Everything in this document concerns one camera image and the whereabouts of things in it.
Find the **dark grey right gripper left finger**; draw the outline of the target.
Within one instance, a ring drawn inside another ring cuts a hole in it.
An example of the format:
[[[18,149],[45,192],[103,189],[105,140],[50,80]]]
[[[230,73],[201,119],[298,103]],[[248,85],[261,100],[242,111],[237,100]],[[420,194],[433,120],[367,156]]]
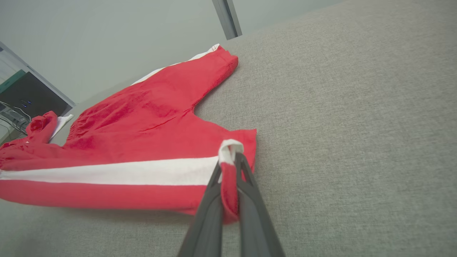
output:
[[[221,168],[216,164],[196,215],[188,228],[178,257],[220,257],[224,208],[219,182]]]

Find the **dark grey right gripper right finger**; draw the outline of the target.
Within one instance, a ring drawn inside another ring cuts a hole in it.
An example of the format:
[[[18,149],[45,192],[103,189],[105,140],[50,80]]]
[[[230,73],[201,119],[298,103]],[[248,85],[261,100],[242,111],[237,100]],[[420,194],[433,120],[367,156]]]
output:
[[[244,154],[236,154],[235,166],[239,198],[241,256],[284,257],[285,252]]]

